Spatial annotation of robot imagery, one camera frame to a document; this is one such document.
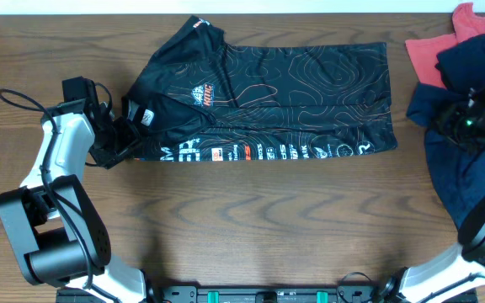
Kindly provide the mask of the black orange patterned jersey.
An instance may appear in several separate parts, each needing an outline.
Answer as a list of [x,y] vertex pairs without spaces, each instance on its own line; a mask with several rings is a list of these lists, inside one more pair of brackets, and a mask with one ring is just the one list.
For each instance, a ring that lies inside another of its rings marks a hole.
[[364,156],[397,147],[386,45],[237,46],[191,17],[123,97],[142,161]]

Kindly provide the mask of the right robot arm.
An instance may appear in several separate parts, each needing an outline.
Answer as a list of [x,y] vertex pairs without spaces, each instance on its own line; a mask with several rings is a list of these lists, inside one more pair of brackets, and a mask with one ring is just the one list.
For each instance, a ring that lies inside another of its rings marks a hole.
[[408,118],[426,129],[424,146],[434,189],[458,229],[457,241],[427,263],[403,268],[378,302],[474,302],[485,285],[485,85],[455,96],[423,96]]

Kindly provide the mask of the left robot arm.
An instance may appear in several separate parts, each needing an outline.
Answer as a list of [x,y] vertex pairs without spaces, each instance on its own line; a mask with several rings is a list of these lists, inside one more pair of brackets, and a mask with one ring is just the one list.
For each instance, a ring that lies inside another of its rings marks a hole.
[[83,185],[98,122],[112,103],[85,98],[41,112],[44,137],[27,177],[0,194],[0,219],[20,272],[32,285],[78,289],[103,302],[151,302],[146,275],[111,252],[105,224]]

